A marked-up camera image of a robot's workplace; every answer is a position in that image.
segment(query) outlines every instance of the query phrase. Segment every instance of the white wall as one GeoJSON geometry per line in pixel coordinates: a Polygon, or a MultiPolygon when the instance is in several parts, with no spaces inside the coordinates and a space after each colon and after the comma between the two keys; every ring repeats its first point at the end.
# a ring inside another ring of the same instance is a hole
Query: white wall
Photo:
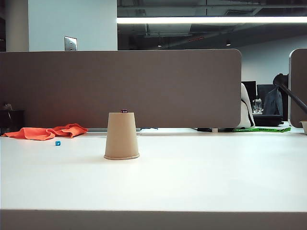
{"type": "Polygon", "coordinates": [[[307,48],[307,35],[239,47],[242,80],[272,84],[277,74],[289,73],[289,55],[297,48],[307,48]]]}
{"type": "Polygon", "coordinates": [[[29,51],[28,1],[5,1],[6,51],[29,51]]]}
{"type": "Polygon", "coordinates": [[[117,50],[117,1],[28,0],[29,50],[64,50],[64,36],[78,50],[117,50]]]}

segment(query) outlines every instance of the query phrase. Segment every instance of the desk lamp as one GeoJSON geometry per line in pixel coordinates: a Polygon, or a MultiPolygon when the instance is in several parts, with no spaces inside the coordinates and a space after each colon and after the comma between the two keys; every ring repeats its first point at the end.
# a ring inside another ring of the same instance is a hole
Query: desk lamp
{"type": "Polygon", "coordinates": [[[288,94],[292,100],[295,101],[295,103],[307,114],[307,105],[287,88],[286,85],[288,84],[288,81],[288,76],[280,73],[274,78],[273,84],[285,91],[285,93],[288,94]]]}

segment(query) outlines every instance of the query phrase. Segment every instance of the small white cup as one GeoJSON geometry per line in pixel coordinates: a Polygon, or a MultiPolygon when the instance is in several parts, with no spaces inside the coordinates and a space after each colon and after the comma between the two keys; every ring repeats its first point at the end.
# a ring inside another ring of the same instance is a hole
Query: small white cup
{"type": "Polygon", "coordinates": [[[300,121],[300,123],[302,123],[303,129],[304,129],[304,133],[305,133],[305,135],[307,135],[307,121],[300,121]]]}

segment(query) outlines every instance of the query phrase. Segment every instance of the white tabletop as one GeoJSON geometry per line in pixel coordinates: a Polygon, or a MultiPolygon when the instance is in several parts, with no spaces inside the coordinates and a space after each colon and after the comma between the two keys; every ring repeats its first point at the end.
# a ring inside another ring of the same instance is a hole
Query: white tabletop
{"type": "Polygon", "coordinates": [[[0,138],[1,209],[307,212],[302,133],[142,133],[125,161],[85,136],[0,138]]]}

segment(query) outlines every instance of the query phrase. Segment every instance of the computer monitor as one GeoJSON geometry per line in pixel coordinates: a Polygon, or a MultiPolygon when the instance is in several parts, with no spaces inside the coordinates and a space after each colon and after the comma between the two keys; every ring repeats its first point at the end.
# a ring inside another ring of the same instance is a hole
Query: computer monitor
{"type": "Polygon", "coordinates": [[[243,81],[242,83],[245,85],[250,103],[252,104],[253,100],[256,99],[256,81],[243,81]]]}

